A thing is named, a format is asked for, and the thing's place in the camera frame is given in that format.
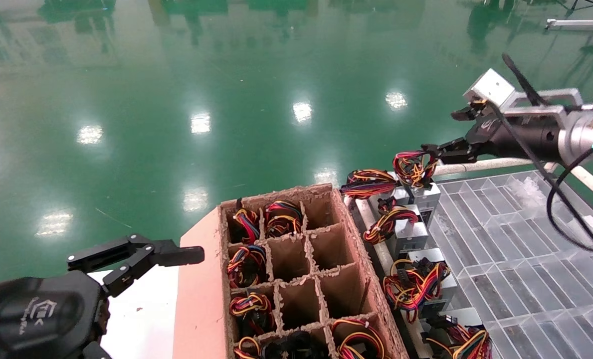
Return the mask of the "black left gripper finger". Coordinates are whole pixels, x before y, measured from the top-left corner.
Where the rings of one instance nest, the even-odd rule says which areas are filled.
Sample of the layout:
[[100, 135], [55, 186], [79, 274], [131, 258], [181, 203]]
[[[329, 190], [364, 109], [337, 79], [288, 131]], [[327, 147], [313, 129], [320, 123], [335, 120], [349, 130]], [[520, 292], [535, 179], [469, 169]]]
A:
[[151, 241], [137, 248], [118, 269], [103, 277], [103, 289], [107, 296], [117, 297], [155, 266], [199, 264], [204, 259], [201, 246], [178, 247], [173, 241]]

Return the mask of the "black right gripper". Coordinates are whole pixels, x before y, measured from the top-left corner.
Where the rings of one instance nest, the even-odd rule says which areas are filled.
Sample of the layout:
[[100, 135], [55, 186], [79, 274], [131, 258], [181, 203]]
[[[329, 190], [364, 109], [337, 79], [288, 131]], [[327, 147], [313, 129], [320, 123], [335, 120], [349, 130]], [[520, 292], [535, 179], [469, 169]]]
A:
[[[484, 116], [486, 105], [486, 102], [469, 102], [464, 108], [451, 112], [451, 117], [456, 121], [475, 121]], [[556, 120], [551, 117], [508, 117], [506, 120], [539, 161], [561, 160], [560, 127]], [[469, 130], [469, 142], [456, 139], [443, 145], [423, 144], [421, 150], [430, 155], [431, 161], [444, 165], [475, 163], [478, 155], [529, 158], [502, 121], [493, 115], [476, 121]]]

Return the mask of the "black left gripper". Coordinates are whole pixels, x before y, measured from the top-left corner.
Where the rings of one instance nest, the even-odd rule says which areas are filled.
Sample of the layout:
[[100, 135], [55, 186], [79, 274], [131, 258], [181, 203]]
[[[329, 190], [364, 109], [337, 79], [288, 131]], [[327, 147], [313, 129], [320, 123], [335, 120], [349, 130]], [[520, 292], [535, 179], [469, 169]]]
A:
[[121, 237], [68, 256], [68, 273], [0, 283], [0, 359], [108, 359], [110, 316], [102, 286], [87, 274], [154, 242]]

